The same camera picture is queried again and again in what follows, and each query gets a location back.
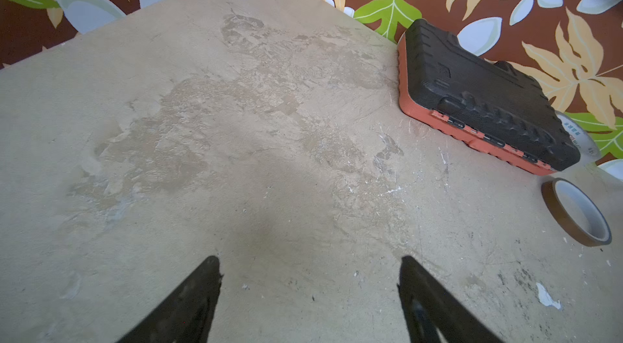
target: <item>clear tape roll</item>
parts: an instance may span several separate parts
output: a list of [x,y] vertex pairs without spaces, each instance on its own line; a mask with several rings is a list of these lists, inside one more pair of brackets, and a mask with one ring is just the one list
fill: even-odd
[[578,164],[586,165],[601,158],[599,147],[584,129],[566,114],[556,111],[556,115],[563,123],[563,128],[567,131],[569,137],[571,137],[573,144],[580,150],[580,161]]

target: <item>tape roll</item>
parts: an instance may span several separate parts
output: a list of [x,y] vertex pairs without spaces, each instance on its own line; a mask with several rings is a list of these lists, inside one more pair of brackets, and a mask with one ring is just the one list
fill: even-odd
[[578,123],[562,112],[556,111],[556,115],[563,123],[563,128],[569,134],[572,143],[578,148],[578,150],[580,150],[579,164],[586,165],[601,159],[602,155],[599,147],[595,144],[592,137],[590,137],[588,133],[586,133],[586,131],[578,125]]
[[611,243],[612,233],[603,214],[573,183],[556,178],[543,183],[541,193],[554,219],[572,238],[588,247]]

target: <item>beige tabletop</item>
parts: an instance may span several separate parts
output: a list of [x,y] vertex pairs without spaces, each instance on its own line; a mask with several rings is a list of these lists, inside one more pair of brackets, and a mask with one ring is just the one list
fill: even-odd
[[405,254],[508,342],[621,340],[623,183],[563,174],[613,232],[582,247],[542,179],[401,113],[396,46],[321,0],[166,0],[0,90],[1,341],[112,342],[211,254],[211,342],[405,342]]

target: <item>orange foam base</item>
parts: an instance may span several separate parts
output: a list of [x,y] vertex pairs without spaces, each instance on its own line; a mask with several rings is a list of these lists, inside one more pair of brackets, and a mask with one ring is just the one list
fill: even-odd
[[537,176],[547,176],[553,174],[556,171],[553,170],[548,164],[543,163],[541,160],[536,164],[522,158],[523,152],[512,148],[510,145],[505,145],[503,148],[493,145],[483,140],[485,134],[479,132],[469,126],[465,126],[463,129],[448,124],[448,116],[443,115],[437,111],[426,109],[421,105],[416,104],[409,96],[409,85],[407,75],[407,48],[404,36],[401,37],[398,42],[398,71],[399,71],[399,90],[400,90],[400,108],[407,116],[413,117],[416,120],[428,124],[430,127],[440,130],[444,134],[450,135],[455,139],[465,142],[470,148],[476,151],[488,153],[501,160],[510,163],[513,166],[517,166],[526,170],[529,173]]

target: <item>white paint speck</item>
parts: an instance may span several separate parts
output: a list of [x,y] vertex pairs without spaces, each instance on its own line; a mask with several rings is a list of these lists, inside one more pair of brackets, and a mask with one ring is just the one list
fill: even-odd
[[539,288],[539,301],[541,302],[541,304],[545,306],[552,306],[556,309],[561,308],[560,301],[552,300],[551,296],[549,295],[547,290],[545,290],[545,287],[543,285],[537,282],[536,287]]
[[399,186],[397,189],[388,190],[388,191],[386,191],[385,193],[381,193],[381,194],[379,194],[379,196],[382,196],[382,195],[384,195],[384,194],[393,193],[393,192],[395,192],[395,191],[399,191],[399,190],[402,190],[402,187],[400,187],[400,186]]

